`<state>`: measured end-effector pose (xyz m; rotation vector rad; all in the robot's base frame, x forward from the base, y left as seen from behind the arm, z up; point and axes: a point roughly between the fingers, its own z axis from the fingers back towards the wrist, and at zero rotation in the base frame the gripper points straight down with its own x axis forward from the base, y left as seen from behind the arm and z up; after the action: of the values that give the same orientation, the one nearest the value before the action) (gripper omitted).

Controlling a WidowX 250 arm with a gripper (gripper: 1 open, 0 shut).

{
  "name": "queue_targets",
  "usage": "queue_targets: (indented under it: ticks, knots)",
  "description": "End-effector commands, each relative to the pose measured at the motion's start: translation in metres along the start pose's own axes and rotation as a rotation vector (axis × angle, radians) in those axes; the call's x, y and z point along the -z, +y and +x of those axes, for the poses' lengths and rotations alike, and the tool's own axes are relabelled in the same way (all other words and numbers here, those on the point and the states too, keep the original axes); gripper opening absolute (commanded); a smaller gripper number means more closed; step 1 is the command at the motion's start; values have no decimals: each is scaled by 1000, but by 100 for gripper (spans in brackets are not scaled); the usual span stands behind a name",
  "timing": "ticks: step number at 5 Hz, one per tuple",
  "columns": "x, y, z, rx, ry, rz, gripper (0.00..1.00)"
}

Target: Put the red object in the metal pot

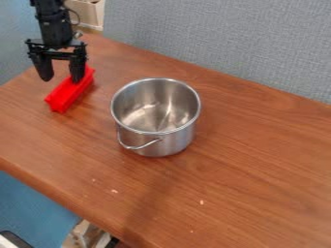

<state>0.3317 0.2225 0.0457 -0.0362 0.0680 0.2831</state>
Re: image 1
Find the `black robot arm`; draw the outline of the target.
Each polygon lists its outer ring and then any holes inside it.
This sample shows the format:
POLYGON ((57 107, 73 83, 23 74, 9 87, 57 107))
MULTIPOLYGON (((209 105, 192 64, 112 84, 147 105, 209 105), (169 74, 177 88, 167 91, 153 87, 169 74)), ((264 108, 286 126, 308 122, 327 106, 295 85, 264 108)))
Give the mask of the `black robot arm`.
POLYGON ((55 76, 53 60, 67 60, 71 79, 85 76, 87 44, 76 38, 64 0, 29 0, 40 28, 40 39, 27 39, 28 57, 44 81, 55 76))

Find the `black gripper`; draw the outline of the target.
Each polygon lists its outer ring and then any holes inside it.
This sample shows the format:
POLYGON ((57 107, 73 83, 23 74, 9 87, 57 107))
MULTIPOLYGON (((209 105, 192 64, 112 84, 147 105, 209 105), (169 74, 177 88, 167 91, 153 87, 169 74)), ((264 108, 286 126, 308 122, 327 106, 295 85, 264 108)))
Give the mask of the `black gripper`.
POLYGON ((55 60, 69 61, 69 73, 75 83, 80 81, 85 74, 87 44, 77 39, 72 39, 61 46, 47 46, 41 39, 27 39, 24 41, 28 47, 28 58, 31 59, 36 72, 44 81, 53 78, 55 60))

